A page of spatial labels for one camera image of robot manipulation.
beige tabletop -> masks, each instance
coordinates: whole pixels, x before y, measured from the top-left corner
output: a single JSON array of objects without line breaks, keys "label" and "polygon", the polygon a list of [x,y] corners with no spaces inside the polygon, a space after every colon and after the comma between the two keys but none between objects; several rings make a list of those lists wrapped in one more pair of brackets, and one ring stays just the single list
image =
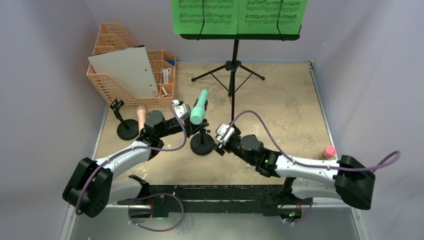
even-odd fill
[{"label": "beige tabletop", "polygon": [[[193,107],[202,89],[209,89],[205,118],[215,137],[215,130],[221,123],[231,121],[231,103],[227,91],[211,76],[192,82],[191,78],[219,67],[218,63],[178,63],[176,76],[176,97]],[[315,158],[330,138],[318,102],[317,93],[306,63],[251,63],[245,64],[260,75],[252,75],[235,94],[235,114],[243,110],[257,112],[266,123],[280,147],[289,155],[301,158]],[[218,71],[215,76],[228,85],[230,72]],[[249,76],[239,68],[236,74],[236,88]],[[165,118],[173,115],[168,108],[160,109]],[[137,119],[135,107],[120,110],[124,119]],[[133,141],[121,140],[116,133],[119,121],[109,109],[98,144],[96,158],[111,155]],[[261,123],[252,114],[245,114],[236,122],[241,136],[255,134],[266,148],[277,150],[267,136]],[[283,184],[284,178],[267,178],[259,175],[232,153],[220,156],[213,151],[198,156],[190,149],[190,139],[179,151],[161,152],[148,162],[134,166],[118,179],[135,174],[150,184],[163,185],[266,185]],[[164,148],[176,148],[183,142],[178,133],[162,138]]]}]

sheet music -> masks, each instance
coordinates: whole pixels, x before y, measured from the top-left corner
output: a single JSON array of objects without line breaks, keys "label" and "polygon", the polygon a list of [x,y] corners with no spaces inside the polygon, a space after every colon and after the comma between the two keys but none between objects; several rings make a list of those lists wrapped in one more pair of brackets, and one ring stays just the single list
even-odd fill
[{"label": "sheet music", "polygon": [[298,34],[308,0],[240,0],[239,34]]},{"label": "sheet music", "polygon": [[174,33],[237,34],[239,0],[171,0]]}]

gray wall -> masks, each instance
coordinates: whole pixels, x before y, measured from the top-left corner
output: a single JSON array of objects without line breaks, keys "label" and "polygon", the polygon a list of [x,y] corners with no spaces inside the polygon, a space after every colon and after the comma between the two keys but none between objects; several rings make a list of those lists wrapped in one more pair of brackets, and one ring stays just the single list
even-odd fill
[{"label": "gray wall", "polygon": [[1,1],[0,239],[59,238],[106,109],[85,76],[97,31],[83,0]]},{"label": "gray wall", "polygon": [[316,80],[340,154],[376,172],[372,240],[422,239],[424,228],[424,2],[349,0],[318,55]]},{"label": "gray wall", "polygon": [[[297,62],[315,59],[348,0],[310,0],[297,41],[240,41],[241,61]],[[167,49],[183,61],[226,61],[231,40],[185,40],[174,34],[170,0],[86,0],[98,25],[123,24],[148,50]]]}]

pink microphone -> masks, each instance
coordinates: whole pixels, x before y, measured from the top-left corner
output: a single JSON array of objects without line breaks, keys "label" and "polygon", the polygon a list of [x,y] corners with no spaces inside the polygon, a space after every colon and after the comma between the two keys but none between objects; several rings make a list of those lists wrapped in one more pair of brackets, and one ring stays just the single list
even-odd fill
[{"label": "pink microphone", "polygon": [[145,106],[137,107],[137,117],[138,117],[138,132],[142,130],[146,122],[146,108]]}]

blue object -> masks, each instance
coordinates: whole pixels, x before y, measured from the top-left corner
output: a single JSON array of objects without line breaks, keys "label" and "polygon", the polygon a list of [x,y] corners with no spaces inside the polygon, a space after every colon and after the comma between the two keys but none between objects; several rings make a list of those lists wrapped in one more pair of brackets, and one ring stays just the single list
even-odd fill
[{"label": "blue object", "polygon": [[197,99],[196,106],[194,106],[193,110],[190,113],[190,122],[195,125],[199,125],[202,123],[205,118],[205,104],[208,100],[209,91],[207,89],[203,89],[200,93],[199,98]]}]

